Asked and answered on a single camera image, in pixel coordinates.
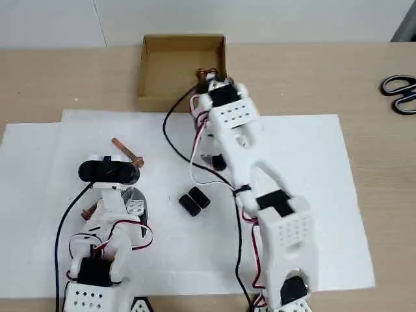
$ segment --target table surface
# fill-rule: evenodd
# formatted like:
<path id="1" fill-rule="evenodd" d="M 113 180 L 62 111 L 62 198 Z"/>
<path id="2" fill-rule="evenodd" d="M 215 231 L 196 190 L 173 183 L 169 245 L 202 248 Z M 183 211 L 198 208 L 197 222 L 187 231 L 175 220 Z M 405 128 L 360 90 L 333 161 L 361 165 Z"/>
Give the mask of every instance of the table surface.
<path id="1" fill-rule="evenodd" d="M 416 131 L 378 83 L 416 75 L 416 44 L 227 46 L 227 71 L 261 114 L 338 114 L 367 232 L 376 288 L 322 292 L 314 311 L 416 307 Z M 8 122 L 56 122 L 63 109 L 137 109 L 140 47 L 0 51 L 0 133 Z M 245 311 L 240 295 L 152 297 L 156 311 Z M 52 299 L 0 300 L 1 311 L 52 311 Z"/>

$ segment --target small black part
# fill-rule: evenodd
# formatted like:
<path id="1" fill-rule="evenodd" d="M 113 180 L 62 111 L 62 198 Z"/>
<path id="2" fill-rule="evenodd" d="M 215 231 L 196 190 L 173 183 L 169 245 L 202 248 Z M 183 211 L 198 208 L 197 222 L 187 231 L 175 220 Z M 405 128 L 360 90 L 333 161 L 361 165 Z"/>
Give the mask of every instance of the small black part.
<path id="1" fill-rule="evenodd" d="M 282 190 L 275 190 L 274 192 L 256 198 L 260 209 L 273 207 L 282 218 L 294 213 L 292 207 L 287 203 L 289 199 L 289 195 Z"/>
<path id="2" fill-rule="evenodd" d="M 195 93 L 197 94 L 204 94 L 208 93 L 209 83 L 207 81 L 204 81 L 203 83 L 199 83 L 196 86 Z"/>
<path id="3" fill-rule="evenodd" d="M 198 187 L 192 187 L 189 190 L 188 195 L 201 207 L 201 209 L 206 208 L 211 203 L 210 199 Z"/>
<path id="4" fill-rule="evenodd" d="M 86 161 L 79 169 L 78 175 L 84 182 L 108 182 L 131 185 L 137 182 L 140 171 L 130 162 L 110 161 Z"/>
<path id="5" fill-rule="evenodd" d="M 153 310 L 153 307 L 151 306 L 148 297 L 134 297 L 133 303 L 131 304 L 131 308 L 130 308 L 131 312 L 136 312 L 136 311 L 133 311 L 132 308 L 135 306 L 136 302 L 138 302 L 139 300 L 145 301 L 145 303 L 148 306 L 150 312 L 154 312 L 155 311 L 155 310 Z"/>
<path id="6" fill-rule="evenodd" d="M 81 261 L 77 282 L 81 284 L 110 287 L 111 261 L 102 258 L 84 258 Z"/>
<path id="7" fill-rule="evenodd" d="M 216 171 L 222 171 L 227 168 L 226 161 L 224 160 L 222 154 L 212 156 L 212 165 Z"/>
<path id="8" fill-rule="evenodd" d="M 201 212 L 200 206 L 198 206 L 198 204 L 193 201 L 188 194 L 182 195 L 179 199 L 179 203 L 188 211 L 191 216 L 196 216 Z"/>
<path id="9" fill-rule="evenodd" d="M 286 279 L 280 289 L 281 304 L 289 304 L 307 295 L 307 287 L 300 276 Z"/>
<path id="10" fill-rule="evenodd" d="M 89 229 L 88 232 L 97 231 L 98 229 L 101 229 L 101 226 L 93 227 L 92 229 Z"/>
<path id="11" fill-rule="evenodd" d="M 213 101 L 213 107 L 219 107 L 228 103 L 233 103 L 241 99 L 234 84 L 227 84 L 221 88 L 209 92 Z"/>

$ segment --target scissors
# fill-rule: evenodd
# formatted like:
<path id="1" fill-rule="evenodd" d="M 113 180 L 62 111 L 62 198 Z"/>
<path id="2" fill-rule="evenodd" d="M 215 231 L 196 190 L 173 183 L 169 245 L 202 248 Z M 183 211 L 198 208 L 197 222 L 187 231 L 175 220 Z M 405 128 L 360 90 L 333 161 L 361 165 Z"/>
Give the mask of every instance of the scissors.
<path id="1" fill-rule="evenodd" d="M 387 85 L 393 81 L 400 81 L 407 83 L 406 86 L 401 86 L 396 89 L 389 90 Z M 394 75 L 388 77 L 382 81 L 380 84 L 380 92 L 384 96 L 397 96 L 402 95 L 402 97 L 394 100 L 391 104 L 391 108 L 400 115 L 414 115 L 416 114 L 416 109 L 404 109 L 402 104 L 410 102 L 416 99 L 416 78 L 409 75 Z"/>

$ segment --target open box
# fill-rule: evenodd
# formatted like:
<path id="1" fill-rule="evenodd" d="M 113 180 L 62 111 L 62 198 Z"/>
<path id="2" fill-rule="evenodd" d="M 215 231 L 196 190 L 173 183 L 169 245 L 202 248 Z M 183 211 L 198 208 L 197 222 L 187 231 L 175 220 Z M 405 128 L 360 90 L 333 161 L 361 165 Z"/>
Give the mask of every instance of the open box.
<path id="1" fill-rule="evenodd" d="M 138 75 L 138 109 L 166 112 L 198 82 L 198 68 L 226 72 L 225 37 L 218 34 L 147 35 L 143 39 Z M 189 110 L 185 99 L 177 112 Z"/>

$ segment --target white paper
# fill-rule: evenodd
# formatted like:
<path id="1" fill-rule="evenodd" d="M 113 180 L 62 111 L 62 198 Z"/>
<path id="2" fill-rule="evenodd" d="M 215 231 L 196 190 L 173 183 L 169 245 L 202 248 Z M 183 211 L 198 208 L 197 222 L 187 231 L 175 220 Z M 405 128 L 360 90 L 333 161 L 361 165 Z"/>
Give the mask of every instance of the white paper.
<path id="1" fill-rule="evenodd" d="M 0 146 L 1 297 L 38 296 L 39 273 L 45 272 L 36 271 L 31 252 L 38 246 L 34 234 L 58 134 L 59 123 L 6 125 Z"/>
<path id="2" fill-rule="evenodd" d="M 118 154 L 110 142 L 112 137 L 119 138 L 145 161 L 136 187 L 148 201 L 149 224 L 155 232 L 155 242 L 131 258 L 129 277 L 135 294 L 241 291 L 233 273 L 237 225 L 230 193 L 222 185 L 205 187 L 204 192 L 212 204 L 196 218 L 186 213 L 177 199 L 192 186 L 188 166 L 165 142 L 162 120 L 163 114 L 64 113 L 56 157 L 53 164 L 48 164 L 53 169 L 46 183 L 45 202 L 37 210 L 38 221 L 27 222 L 29 227 L 36 228 L 35 235 L 27 237 L 29 246 L 25 251 L 30 261 L 31 279 L 27 279 L 28 275 L 23 279 L 21 275 L 25 288 L 0 289 L 0 296 L 54 295 L 53 241 L 63 211 L 85 185 L 77 176 L 78 166 L 90 154 Z M 270 160 L 286 177 L 291 190 L 308 199 L 317 217 L 319 289 L 374 286 L 371 258 L 338 118 L 332 115 L 280 116 L 262 117 L 262 121 L 264 136 L 270 143 Z M 190 153 L 194 130 L 188 115 L 173 115 L 168 133 L 181 151 Z M 195 174 L 198 179 L 213 179 L 199 170 L 195 170 Z M 79 213 L 98 196 L 99 191 L 90 191 L 68 216 L 60 244 L 62 274 L 70 263 L 68 237 L 83 225 Z M 243 230 L 240 271 L 249 286 L 255 274 L 254 257 L 250 227 L 243 225 Z M 17 269 L 11 261 L 10 272 Z"/>

